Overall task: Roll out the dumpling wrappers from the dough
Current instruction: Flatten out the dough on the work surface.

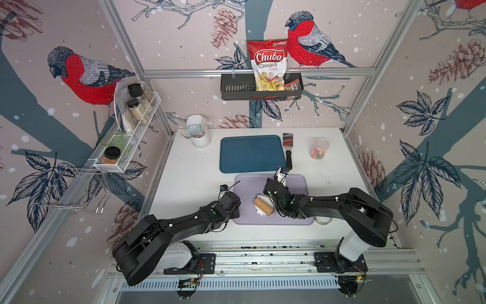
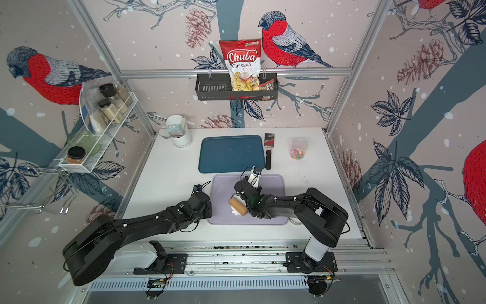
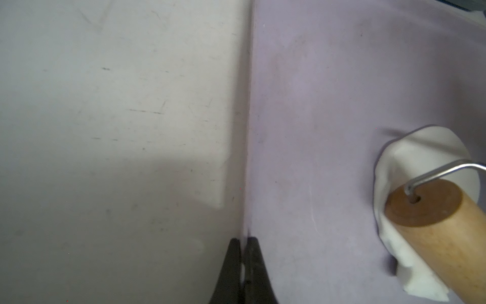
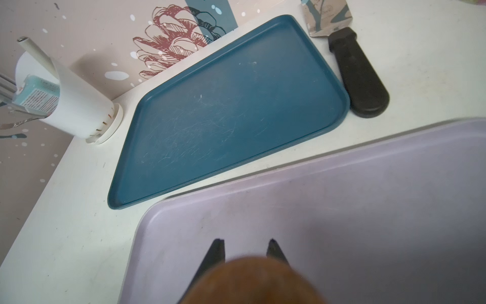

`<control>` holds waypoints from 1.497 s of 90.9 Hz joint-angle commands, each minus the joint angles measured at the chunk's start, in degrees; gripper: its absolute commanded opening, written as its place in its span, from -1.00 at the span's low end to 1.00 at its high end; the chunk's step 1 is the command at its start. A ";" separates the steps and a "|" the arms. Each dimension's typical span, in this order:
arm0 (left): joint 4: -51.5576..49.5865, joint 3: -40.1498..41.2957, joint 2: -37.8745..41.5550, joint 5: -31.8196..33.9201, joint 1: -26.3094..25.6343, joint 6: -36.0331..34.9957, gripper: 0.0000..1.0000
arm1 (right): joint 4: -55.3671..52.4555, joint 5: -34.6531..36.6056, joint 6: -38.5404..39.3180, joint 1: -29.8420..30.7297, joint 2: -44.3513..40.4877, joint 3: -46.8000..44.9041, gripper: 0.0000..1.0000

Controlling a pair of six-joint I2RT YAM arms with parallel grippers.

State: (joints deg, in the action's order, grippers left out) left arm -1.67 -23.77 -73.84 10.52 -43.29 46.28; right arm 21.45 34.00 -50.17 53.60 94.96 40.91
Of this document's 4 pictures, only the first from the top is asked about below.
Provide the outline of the wooden rolling pin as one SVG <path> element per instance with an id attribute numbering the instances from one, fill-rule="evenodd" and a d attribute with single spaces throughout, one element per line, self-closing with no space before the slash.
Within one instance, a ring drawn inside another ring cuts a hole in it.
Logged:
<path id="1" fill-rule="evenodd" d="M 274 207 L 271 201 L 265 195 L 257 195 L 254 199 L 254 206 L 260 208 L 266 213 L 266 216 L 271 216 L 274 212 Z"/>

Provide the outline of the lilac silicone mat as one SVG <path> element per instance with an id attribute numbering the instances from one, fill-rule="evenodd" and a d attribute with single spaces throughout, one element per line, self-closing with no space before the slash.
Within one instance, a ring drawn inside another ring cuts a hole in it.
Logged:
<path id="1" fill-rule="evenodd" d="M 234 193 L 240 198 L 240 217 L 234 222 L 239 225 L 311 225 L 312 218 L 291 219 L 281 217 L 277 211 L 271 216 L 260 216 L 256 212 L 254 199 L 257 195 L 263 195 L 263 189 L 268 178 L 273 174 L 239 174 L 235 181 Z"/>

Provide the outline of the white dough lump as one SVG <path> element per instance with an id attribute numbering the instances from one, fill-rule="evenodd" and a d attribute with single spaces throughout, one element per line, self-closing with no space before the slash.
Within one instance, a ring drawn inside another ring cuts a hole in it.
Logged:
<path id="1" fill-rule="evenodd" d="M 257 214 L 259 214 L 260 216 L 266 215 L 266 213 L 265 213 L 263 210 L 261 210 L 260 208 L 258 208 L 257 206 L 256 206 L 256 212 L 257 212 Z"/>

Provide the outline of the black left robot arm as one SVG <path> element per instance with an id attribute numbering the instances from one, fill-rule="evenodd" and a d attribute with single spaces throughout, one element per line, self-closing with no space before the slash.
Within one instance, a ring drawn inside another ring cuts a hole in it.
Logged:
<path id="1" fill-rule="evenodd" d="M 193 214 L 175 219 L 144 217 L 113 248 L 117 270 L 129 286 L 139 284 L 154 271 L 171 244 L 220 229 L 230 219 L 239 218 L 239 207 L 240 198 L 227 191 Z"/>

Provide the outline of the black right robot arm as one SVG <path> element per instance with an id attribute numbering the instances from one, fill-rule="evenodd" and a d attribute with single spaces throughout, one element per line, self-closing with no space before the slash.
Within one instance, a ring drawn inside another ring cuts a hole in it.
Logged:
<path id="1" fill-rule="evenodd" d="M 383 248 L 392 233 L 392 211 L 359 188 L 337 196 L 292 194 L 286 186 L 287 167 L 279 167 L 268 178 L 263 194 L 268 196 L 278 213 L 291 219 L 328 217 L 344 220 L 365 243 Z"/>

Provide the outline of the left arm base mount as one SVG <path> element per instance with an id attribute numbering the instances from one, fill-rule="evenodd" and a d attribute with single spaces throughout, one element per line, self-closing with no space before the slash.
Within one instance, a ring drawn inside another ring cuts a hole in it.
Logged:
<path id="1" fill-rule="evenodd" d="M 155 275 L 190 276 L 178 279 L 176 292 L 181 300 L 189 300 L 202 285 L 204 275 L 215 273 L 216 255 L 200 253 L 189 241 L 170 245 L 153 272 Z"/>

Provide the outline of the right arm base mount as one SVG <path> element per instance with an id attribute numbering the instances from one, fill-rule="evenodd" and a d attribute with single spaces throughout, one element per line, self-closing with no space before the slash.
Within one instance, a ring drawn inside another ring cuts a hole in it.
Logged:
<path id="1" fill-rule="evenodd" d="M 341 239 L 335 252 L 315 252 L 314 266 L 318 273 L 333 274 L 344 296 L 356 296 L 368 279 L 368 267 L 363 254 L 355 261 L 346 258 L 340 252 L 343 242 Z"/>

